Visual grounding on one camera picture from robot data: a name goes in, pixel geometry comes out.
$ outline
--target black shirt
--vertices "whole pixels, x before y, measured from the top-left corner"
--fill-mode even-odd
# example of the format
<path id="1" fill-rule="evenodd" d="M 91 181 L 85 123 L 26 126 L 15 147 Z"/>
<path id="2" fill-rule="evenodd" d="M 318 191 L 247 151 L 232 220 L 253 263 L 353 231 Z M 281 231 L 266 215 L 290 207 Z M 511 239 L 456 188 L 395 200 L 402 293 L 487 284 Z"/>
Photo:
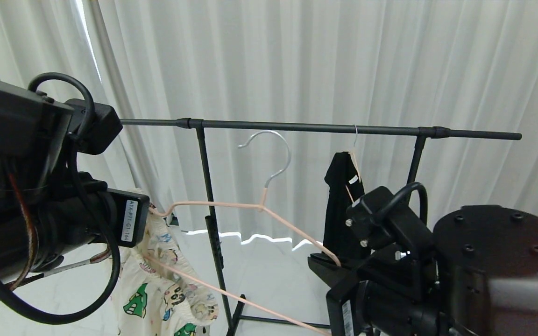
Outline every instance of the black shirt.
<path id="1" fill-rule="evenodd" d="M 352 204 L 346 185 L 354 200 L 365 194 L 348 152 L 336 153 L 333 156 L 325 175 L 325 182 L 329 185 L 329 200 L 325 214 L 323 246 L 338 257 L 352 259 L 368 257 L 371 249 L 362 247 L 352 229 L 346 226 L 346 208 Z"/>

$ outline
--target clothes rack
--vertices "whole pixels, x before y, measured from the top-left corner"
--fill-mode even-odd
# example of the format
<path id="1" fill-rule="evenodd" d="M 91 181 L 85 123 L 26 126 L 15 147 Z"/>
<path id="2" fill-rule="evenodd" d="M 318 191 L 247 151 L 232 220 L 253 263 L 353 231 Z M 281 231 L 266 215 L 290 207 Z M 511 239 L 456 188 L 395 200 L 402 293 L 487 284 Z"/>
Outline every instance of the clothes rack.
<path id="1" fill-rule="evenodd" d="M 472 131 L 472 130 L 453 130 L 446 127 L 386 127 L 386 126 L 355 126 L 355 125 L 334 125 L 334 124 L 304 124 L 304 123 L 267 123 L 259 121 L 223 121 L 223 120 L 205 120 L 205 119 L 122 119 L 122 125 L 136 126 L 173 126 L 180 128 L 194 128 L 198 139 L 198 148 L 200 151 L 201 164 L 203 166 L 203 177 L 205 178 L 205 189 L 207 191 L 207 200 L 213 202 L 213 185 L 211 183 L 211 173 L 209 169 L 209 156 L 207 155 L 207 144 L 205 141 L 205 128 L 226 128 L 226 129 L 248 129 L 248 130 L 275 130 L 275 131 L 295 131 L 295 132 L 318 132 L 318 133 L 358 133 L 358 134 L 383 134 L 383 135 L 400 135 L 416 137 L 412 162 L 408 171 L 407 183 L 416 179 L 418 165 L 425 147 L 427 138 L 480 138 L 495 140 L 521 140 L 520 133 L 509 132 L 489 132 L 489 131 Z M 219 229 L 215 207 L 209 206 L 209 215 L 205 217 L 207 225 L 207 234 L 211 242 L 211 251 L 215 270 L 217 272 L 219 287 L 226 289 L 224 279 L 224 258 L 221 253 L 219 243 Z M 269 319 L 266 317 L 257 317 L 242 315 L 244 304 L 238 302 L 234 313 L 231 313 L 228 298 L 222 295 L 222 301 L 226 312 L 228 332 L 226 336 L 234 336 L 241 320 L 288 324 L 288 321 L 279 319 Z M 318 323 L 307 323 L 317 328 L 329 329 L 329 325 Z"/>

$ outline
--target white label sticker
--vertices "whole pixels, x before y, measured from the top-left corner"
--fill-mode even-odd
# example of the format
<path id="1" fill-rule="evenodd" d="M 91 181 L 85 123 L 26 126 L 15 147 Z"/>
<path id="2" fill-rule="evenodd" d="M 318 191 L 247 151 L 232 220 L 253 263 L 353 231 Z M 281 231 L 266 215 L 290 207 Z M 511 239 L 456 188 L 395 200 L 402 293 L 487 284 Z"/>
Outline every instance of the white label sticker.
<path id="1" fill-rule="evenodd" d="M 350 300 L 347 300 L 342 306 L 342 314 L 344 315 L 344 333 L 346 336 L 354 336 L 352 304 L 350 304 Z"/>
<path id="2" fill-rule="evenodd" d="M 136 223 L 136 205 L 136 201 L 126 201 L 126 212 L 124 213 L 124 227 L 122 227 L 121 230 L 121 240 L 123 242 L 132 242 L 132 237 L 134 236 L 134 224 Z"/>

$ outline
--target round motor cap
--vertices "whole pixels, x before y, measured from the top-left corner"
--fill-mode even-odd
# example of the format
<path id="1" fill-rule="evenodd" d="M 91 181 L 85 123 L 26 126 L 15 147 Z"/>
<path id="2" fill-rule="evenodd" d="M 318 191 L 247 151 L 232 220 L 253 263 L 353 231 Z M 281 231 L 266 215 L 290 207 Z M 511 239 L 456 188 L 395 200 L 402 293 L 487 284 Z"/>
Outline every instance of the round motor cap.
<path id="1" fill-rule="evenodd" d="M 538 217 L 501 206 L 464 206 L 433 228 L 450 263 L 488 276 L 538 274 Z"/>

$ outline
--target black cable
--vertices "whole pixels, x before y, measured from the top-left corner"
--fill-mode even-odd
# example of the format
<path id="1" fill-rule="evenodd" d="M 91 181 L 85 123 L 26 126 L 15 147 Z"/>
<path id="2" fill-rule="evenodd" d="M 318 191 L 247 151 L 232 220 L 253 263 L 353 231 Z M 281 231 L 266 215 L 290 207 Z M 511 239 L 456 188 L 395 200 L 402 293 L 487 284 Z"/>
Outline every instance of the black cable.
<path id="1" fill-rule="evenodd" d="M 83 95 L 86 109 L 84 112 L 84 119 L 80 124 L 80 127 L 78 128 L 76 134 L 78 139 L 81 140 L 84 138 L 84 135 L 88 131 L 88 128 L 90 127 L 92 121 L 94 121 L 94 100 L 92 99 L 92 95 L 90 94 L 86 86 L 84 86 L 84 84 L 82 84 L 76 78 L 73 78 L 66 74 L 61 74 L 59 72 L 45 72 L 44 74 L 36 76 L 32 79 L 32 81 L 30 81 L 30 83 L 28 83 L 28 90 L 36 92 L 36 89 L 38 89 L 39 85 L 41 85 L 45 81 L 49 81 L 52 79 L 57 79 L 58 81 L 70 83 Z"/>
<path id="2" fill-rule="evenodd" d="M 109 227 L 109 225 L 107 225 L 105 220 L 101 217 L 100 213 L 94 208 L 94 205 L 88 199 L 86 190 L 84 189 L 78 175 L 77 155 L 78 155 L 79 141 L 81 140 L 81 136 L 84 135 L 84 132 L 86 132 L 86 130 L 90 126 L 92 118 L 94 117 L 94 101 L 92 100 L 92 96 L 90 92 L 78 80 L 68 75 L 58 74 L 55 72 L 41 74 L 35 77 L 32 81 L 30 81 L 30 85 L 28 85 L 28 89 L 30 91 L 36 91 L 39 84 L 49 79 L 58 79 L 58 80 L 65 81 L 67 83 L 74 85 L 83 94 L 84 100 L 87 105 L 85 117 L 83 119 L 83 122 L 81 123 L 81 126 L 78 129 L 78 134 L 74 139 L 74 144 L 69 153 L 68 169 L 70 171 L 72 183 L 78 192 L 78 196 L 81 202 L 83 203 L 85 208 L 88 210 L 88 212 L 90 212 L 90 215 L 94 217 L 96 223 L 99 224 L 99 229 L 101 231 L 101 234 L 103 238 L 107 241 L 107 244 L 109 245 L 109 249 L 111 250 L 111 258 L 112 258 L 111 276 L 109 277 L 109 282 L 107 283 L 107 286 L 105 287 L 105 289 L 103 290 L 103 293 L 101 293 L 99 298 L 97 298 L 95 302 L 93 302 L 87 308 L 77 311 L 76 313 L 71 313 L 71 314 L 66 314 L 66 315 L 56 315 L 56 314 L 51 314 L 51 313 L 47 313 L 45 311 L 36 309 L 33 306 L 24 302 L 24 300 L 20 299 L 18 296 L 16 296 L 1 281 L 0 281 L 0 301 L 6 304 L 6 306 L 8 306 L 9 308 L 11 308 L 11 310 L 15 311 L 16 313 L 30 320 L 40 322 L 40 323 L 45 323 L 45 324 L 60 325 L 60 324 L 73 323 L 81 319 L 84 319 L 84 317 L 91 315 L 97 309 L 99 309 L 107 301 L 107 299 L 113 292 L 113 289 L 120 277 L 121 264 L 120 264 L 120 249 L 119 249 L 117 241 L 115 240 L 113 232 L 111 228 Z"/>
<path id="3" fill-rule="evenodd" d="M 429 205 L 427 203 L 427 189 L 425 189 L 425 186 L 420 182 L 412 182 L 402 187 L 402 189 L 400 189 L 393 196 L 393 198 L 388 204 L 380 208 L 375 213 L 375 221 L 377 223 L 380 223 L 385 218 L 387 213 L 389 213 L 391 209 L 393 209 L 393 207 L 395 207 L 401 201 L 405 200 L 405 198 L 415 190 L 418 190 L 418 198 L 420 201 L 420 215 L 418 217 L 425 225 L 427 225 L 427 209 L 429 208 Z"/>

